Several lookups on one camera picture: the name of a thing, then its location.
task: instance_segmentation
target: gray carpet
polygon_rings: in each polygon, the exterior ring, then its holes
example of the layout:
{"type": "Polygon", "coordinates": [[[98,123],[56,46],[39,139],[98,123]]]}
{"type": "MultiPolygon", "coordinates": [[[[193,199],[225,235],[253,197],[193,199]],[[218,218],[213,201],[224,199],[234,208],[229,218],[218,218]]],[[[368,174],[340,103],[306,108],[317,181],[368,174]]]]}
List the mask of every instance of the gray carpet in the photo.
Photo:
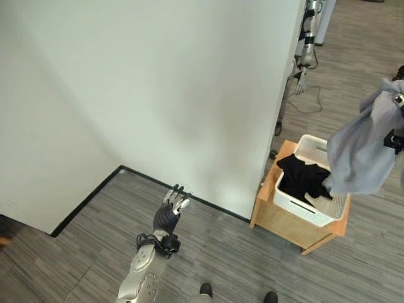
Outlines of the gray carpet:
{"type": "MultiPolygon", "coordinates": [[[[328,139],[358,113],[359,100],[404,62],[402,0],[339,0],[319,67],[308,84],[321,85],[324,110],[303,115],[287,107],[284,139],[309,133],[328,139]]],[[[316,108],[316,92],[293,98],[316,108]]],[[[169,262],[157,302],[187,302],[211,282],[214,302],[404,302],[404,192],[397,166],[379,194],[352,199],[347,235],[308,256],[262,229],[193,201],[176,232],[181,251],[169,262]]],[[[6,302],[111,302],[134,255],[136,235],[151,229],[165,192],[129,173],[117,175],[56,239],[22,227],[0,254],[6,302]]]]}

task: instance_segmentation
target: robotic arm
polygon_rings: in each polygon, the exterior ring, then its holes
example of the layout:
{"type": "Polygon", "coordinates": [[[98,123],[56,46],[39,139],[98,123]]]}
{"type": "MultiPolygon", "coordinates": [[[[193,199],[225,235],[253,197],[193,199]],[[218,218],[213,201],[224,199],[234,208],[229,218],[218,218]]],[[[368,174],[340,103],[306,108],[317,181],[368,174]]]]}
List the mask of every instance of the robotic arm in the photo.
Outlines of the robotic arm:
{"type": "Polygon", "coordinates": [[[190,194],[183,190],[183,186],[176,184],[165,195],[163,204],[154,216],[153,233],[138,235],[138,252],[119,287],[116,302],[154,302],[167,260],[179,250],[181,244],[173,231],[181,212],[190,203],[190,194]]]}
{"type": "Polygon", "coordinates": [[[314,43],[317,35],[318,13],[321,10],[320,0],[307,0],[304,12],[302,30],[299,40],[304,39],[302,53],[296,62],[293,78],[298,79],[296,95],[304,93],[306,88],[306,73],[311,69],[316,61],[314,53],[314,43]]]}

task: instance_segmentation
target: gray towel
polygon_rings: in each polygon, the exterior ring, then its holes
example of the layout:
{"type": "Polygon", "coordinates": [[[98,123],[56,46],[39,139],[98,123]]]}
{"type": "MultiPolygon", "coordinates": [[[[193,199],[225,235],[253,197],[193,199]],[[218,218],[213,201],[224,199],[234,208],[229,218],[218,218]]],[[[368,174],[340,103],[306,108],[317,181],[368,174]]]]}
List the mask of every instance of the gray towel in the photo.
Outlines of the gray towel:
{"type": "Polygon", "coordinates": [[[404,128],[393,100],[404,92],[404,80],[383,80],[381,89],[360,103],[360,115],[327,144],[331,176],[324,185],[332,193],[372,194],[383,185],[395,163],[395,151],[383,145],[392,129],[404,128]]]}

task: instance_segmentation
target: wooden stool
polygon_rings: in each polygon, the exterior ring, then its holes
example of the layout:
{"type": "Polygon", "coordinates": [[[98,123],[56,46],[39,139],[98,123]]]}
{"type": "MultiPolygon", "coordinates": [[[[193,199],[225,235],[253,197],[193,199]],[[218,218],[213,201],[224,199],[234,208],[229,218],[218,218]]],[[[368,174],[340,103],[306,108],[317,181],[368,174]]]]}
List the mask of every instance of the wooden stool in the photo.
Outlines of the wooden stool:
{"type": "Polygon", "coordinates": [[[271,170],[266,176],[264,184],[257,195],[250,229],[253,229],[255,225],[259,225],[300,246],[302,248],[302,254],[305,255],[334,239],[336,236],[342,237],[345,235],[351,199],[349,197],[348,205],[342,219],[331,222],[324,227],[318,227],[275,205],[273,203],[275,183],[282,172],[276,163],[280,159],[293,154],[296,146],[297,143],[291,141],[286,140],[283,142],[271,170]]]}

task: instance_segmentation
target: plastic basket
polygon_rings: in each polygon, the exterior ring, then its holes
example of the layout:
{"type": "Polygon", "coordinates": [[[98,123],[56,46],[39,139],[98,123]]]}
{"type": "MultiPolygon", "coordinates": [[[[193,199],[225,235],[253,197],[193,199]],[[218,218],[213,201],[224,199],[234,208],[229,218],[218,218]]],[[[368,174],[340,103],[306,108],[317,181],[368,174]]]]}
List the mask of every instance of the plastic basket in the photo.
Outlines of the plastic basket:
{"type": "MultiPolygon", "coordinates": [[[[326,148],[326,140],[305,134],[297,145],[295,156],[299,160],[305,161],[306,164],[316,163],[329,170],[326,148]]],[[[321,196],[313,207],[281,191],[279,185],[282,178],[283,172],[275,184],[274,204],[320,227],[342,219],[347,207],[347,194],[333,194],[333,200],[321,196]]]]}

